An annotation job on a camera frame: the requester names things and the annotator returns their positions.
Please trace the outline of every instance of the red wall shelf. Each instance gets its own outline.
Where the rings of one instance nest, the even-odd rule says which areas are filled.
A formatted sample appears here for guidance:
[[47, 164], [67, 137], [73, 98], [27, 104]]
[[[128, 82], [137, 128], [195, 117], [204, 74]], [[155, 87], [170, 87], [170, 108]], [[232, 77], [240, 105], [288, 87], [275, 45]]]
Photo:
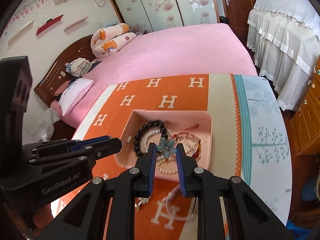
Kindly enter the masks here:
[[58, 16], [57, 18], [54, 18], [50, 21], [48, 21], [45, 25], [41, 26], [38, 30], [36, 35], [40, 34], [41, 32], [43, 32], [46, 28], [49, 28], [51, 25], [57, 23], [58, 21], [60, 21], [63, 17], [63, 14], [61, 14], [60, 16]]

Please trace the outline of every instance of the wall shelf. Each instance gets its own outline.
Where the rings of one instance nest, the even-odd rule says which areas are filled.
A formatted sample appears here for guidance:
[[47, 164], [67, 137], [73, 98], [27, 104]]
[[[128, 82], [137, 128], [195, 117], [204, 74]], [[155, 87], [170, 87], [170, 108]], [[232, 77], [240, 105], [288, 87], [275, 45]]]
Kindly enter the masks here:
[[16, 40], [18, 40], [25, 32], [32, 29], [33, 23], [35, 20], [32, 20], [31, 22], [24, 25], [9, 41], [8, 46], [13, 44]]
[[46, 28], [49, 28], [51, 25], [57, 23], [58, 21], [60, 21], [63, 17], [63, 14], [61, 14], [60, 16], [46, 22], [45, 25], [41, 26], [38, 30], [37, 30], [37, 33], [36, 35], [40, 34], [41, 32], [43, 32]]
[[70, 24], [70, 25], [67, 25], [67, 26], [64, 28], [64, 32], [67, 31], [67, 30], [69, 30], [69, 29], [71, 29], [71, 28], [73, 28], [74, 26], [76, 26], [76, 25], [84, 22], [87, 18], [88, 18], [88, 16], [86, 16], [86, 17], [84, 17], [84, 18], [82, 18], [82, 19], [80, 19], [80, 20], [77, 20], [76, 22], [74, 22], [74, 23], [72, 23], [72, 24]]

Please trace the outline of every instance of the white pillow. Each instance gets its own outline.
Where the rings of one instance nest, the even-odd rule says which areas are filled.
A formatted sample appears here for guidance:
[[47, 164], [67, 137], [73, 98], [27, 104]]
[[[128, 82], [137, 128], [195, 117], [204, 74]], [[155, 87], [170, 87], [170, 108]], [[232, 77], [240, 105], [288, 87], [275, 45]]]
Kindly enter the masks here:
[[64, 90], [59, 100], [59, 106], [61, 107], [63, 116], [69, 113], [76, 104], [78, 104], [92, 85], [93, 80], [79, 78]]

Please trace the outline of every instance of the sliding wardrobe door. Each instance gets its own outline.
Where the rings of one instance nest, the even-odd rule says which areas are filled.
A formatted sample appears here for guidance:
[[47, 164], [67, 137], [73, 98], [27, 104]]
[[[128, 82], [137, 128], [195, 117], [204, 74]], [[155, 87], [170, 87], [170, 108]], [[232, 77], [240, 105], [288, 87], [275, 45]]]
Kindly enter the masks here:
[[124, 18], [130, 27], [130, 32], [152, 32], [148, 16], [141, 0], [115, 0]]
[[141, 0], [153, 31], [183, 26], [175, 0]]
[[177, 0], [185, 26], [217, 23], [213, 0]]

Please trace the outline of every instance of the white bed skirt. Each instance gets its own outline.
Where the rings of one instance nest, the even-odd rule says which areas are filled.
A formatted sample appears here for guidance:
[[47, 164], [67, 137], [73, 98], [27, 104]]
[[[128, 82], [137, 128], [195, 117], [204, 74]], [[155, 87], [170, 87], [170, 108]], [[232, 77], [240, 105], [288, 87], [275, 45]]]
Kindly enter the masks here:
[[282, 110], [296, 110], [314, 75], [320, 53], [318, 36], [303, 23], [282, 13], [252, 9], [247, 47], [260, 76], [273, 82]]

